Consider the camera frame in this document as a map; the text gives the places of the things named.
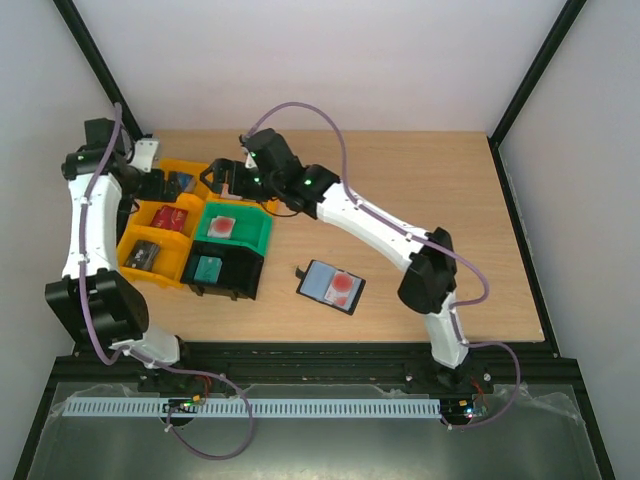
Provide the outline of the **black leather card holder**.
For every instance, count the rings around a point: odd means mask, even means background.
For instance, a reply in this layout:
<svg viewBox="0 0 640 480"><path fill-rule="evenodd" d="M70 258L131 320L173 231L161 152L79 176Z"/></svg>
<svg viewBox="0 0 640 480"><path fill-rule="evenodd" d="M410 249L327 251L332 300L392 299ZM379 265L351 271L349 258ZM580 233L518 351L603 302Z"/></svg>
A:
<svg viewBox="0 0 640 480"><path fill-rule="evenodd" d="M318 260L311 260L305 270L297 267L295 276L297 294L346 315L354 314L366 286L363 278Z"/></svg>

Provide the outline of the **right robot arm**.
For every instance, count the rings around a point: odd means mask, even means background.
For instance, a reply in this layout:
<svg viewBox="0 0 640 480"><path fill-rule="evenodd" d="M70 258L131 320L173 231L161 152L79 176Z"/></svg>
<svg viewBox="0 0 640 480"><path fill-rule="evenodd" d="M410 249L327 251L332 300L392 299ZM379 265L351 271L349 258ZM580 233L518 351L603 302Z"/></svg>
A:
<svg viewBox="0 0 640 480"><path fill-rule="evenodd" d="M456 311L456 261L450 234L401 222L354 193L344 176L318 164L303 165L284 137L265 129L241 141L245 159L214 160L199 176L212 192L262 203L276 199L293 213L338 227L386 257L403 274L397 294L424 315L436 379L460 390L471 379L469 348Z"/></svg>

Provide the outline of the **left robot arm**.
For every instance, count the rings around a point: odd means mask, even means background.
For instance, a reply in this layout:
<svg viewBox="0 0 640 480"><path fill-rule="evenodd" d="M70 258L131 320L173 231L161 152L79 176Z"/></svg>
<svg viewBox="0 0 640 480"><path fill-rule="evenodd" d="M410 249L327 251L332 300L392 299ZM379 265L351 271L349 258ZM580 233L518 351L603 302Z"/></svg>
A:
<svg viewBox="0 0 640 480"><path fill-rule="evenodd" d="M45 300L72 339L92 346L104 364L125 355L149 369L174 365L180 340L151 324L144 296L120 271L117 245L134 204L173 203L179 183L154 166L158 140L129 139L120 117L87 120L84 129L84 145L61 165L72 203L70 243Z"/></svg>

